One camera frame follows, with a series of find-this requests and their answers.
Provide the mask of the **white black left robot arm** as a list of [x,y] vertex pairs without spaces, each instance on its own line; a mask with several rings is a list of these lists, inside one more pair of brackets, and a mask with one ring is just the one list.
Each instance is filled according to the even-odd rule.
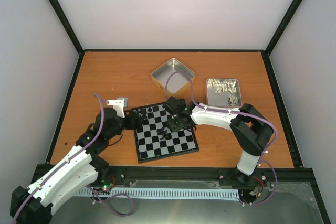
[[100,111],[59,163],[27,188],[19,186],[13,191],[10,215],[14,223],[50,223],[57,210],[79,190],[106,182],[109,163],[99,154],[113,137],[124,130],[140,129],[145,119],[144,110],[126,111],[124,116],[114,108]]

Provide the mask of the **white chess pieces pile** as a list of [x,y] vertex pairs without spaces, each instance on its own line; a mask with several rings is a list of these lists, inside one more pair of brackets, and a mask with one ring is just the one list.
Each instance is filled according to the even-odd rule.
[[216,83],[214,85],[215,102],[218,105],[236,106],[238,105],[238,94],[236,82],[229,81],[224,83]]

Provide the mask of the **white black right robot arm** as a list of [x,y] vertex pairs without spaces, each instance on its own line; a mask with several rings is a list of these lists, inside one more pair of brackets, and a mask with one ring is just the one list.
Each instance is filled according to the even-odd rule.
[[271,137],[278,134],[275,126],[251,104],[225,109],[193,101],[186,104],[170,97],[163,108],[171,116],[167,124],[172,132],[197,125],[209,125],[233,132],[242,148],[237,170],[246,176],[254,173]]

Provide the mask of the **black enclosure frame post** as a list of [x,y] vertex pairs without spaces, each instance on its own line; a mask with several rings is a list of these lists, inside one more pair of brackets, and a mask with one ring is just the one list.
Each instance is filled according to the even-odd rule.
[[302,1],[303,0],[292,0],[281,22],[279,23],[274,35],[272,36],[268,46],[265,49],[265,53],[267,56],[270,56],[270,54],[274,50],[276,44],[280,40],[281,36],[283,35],[284,31],[286,30],[292,18],[294,17]]

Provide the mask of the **black white chess board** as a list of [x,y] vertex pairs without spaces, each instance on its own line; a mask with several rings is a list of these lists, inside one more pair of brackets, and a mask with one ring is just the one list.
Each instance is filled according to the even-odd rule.
[[146,163],[166,157],[198,152],[195,132],[189,127],[172,132],[167,120],[171,115],[163,103],[133,108],[142,118],[142,127],[134,130],[138,163]]

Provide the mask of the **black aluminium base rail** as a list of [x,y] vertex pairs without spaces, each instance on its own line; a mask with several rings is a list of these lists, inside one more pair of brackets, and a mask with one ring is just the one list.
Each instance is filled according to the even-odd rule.
[[250,179],[244,182],[237,178],[234,168],[202,168],[202,167],[148,167],[148,166],[110,166],[108,175],[115,178],[117,185],[128,187],[130,182],[138,180],[153,181],[191,181],[218,182],[221,187],[234,189],[253,188],[258,185],[257,179],[265,176],[264,185],[278,182],[310,183],[317,182],[311,168],[276,168],[275,173],[270,168],[258,168]]

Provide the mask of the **white patterned tin lid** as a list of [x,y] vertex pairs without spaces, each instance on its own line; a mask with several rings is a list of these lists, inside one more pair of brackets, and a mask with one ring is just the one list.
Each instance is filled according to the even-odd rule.
[[222,108],[241,107],[243,103],[239,81],[208,78],[206,80],[206,104]]

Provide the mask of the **black front left frame post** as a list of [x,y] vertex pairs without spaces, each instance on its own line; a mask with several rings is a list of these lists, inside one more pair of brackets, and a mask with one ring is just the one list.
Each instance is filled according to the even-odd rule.
[[61,22],[63,28],[65,29],[70,41],[72,42],[76,52],[80,55],[83,52],[83,48],[58,0],[48,0],[51,4],[55,14],[57,15],[59,21]]

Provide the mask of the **black chess pieces pile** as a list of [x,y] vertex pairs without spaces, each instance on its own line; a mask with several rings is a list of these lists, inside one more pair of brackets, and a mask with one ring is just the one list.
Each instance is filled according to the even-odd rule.
[[168,127],[162,127],[160,129],[157,129],[157,134],[160,141],[171,139],[171,133],[169,132]]

